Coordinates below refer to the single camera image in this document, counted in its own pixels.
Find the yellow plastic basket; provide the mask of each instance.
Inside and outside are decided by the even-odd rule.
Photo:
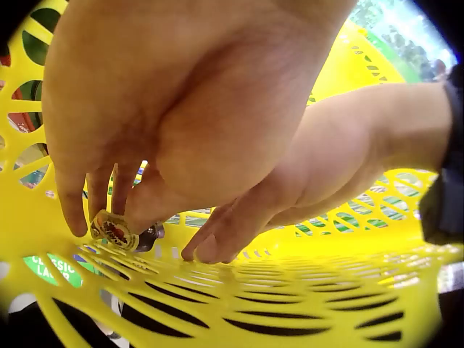
[[[66,5],[46,0],[33,13],[49,8],[61,14]],[[7,117],[41,111],[40,101],[12,98],[21,85],[43,77],[44,67],[30,58],[25,40],[32,36],[49,45],[52,33],[32,17],[8,44],[10,66],[0,67],[0,269],[7,270],[0,277],[0,304],[5,310],[20,294],[33,294],[62,343],[79,348],[89,344],[54,299],[135,347],[420,347],[433,334],[440,321],[438,271],[461,260],[463,252],[422,239],[417,207],[432,173],[387,172],[365,194],[324,216],[260,235],[229,265],[179,258],[208,212],[172,218],[165,238],[144,254],[73,237],[54,194],[53,164],[36,145],[45,143],[43,127],[22,133]],[[362,30],[347,22],[308,103],[401,81]],[[40,168],[46,174],[38,185],[22,184]],[[104,276],[84,268],[74,255]],[[25,262],[31,256],[41,259],[54,282],[34,274]],[[66,262],[82,283],[68,282],[66,266],[63,271],[53,257]],[[102,301],[100,290],[157,324],[145,329],[121,318]]]

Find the wristwatch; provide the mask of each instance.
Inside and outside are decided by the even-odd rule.
[[[462,64],[453,67],[445,90],[452,111],[450,140],[439,176],[419,204],[424,239],[437,245],[464,239]]]

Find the wrist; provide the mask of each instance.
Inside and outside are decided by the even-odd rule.
[[[451,108],[442,84],[383,85],[381,112],[374,116],[385,170],[438,172],[451,132]]]

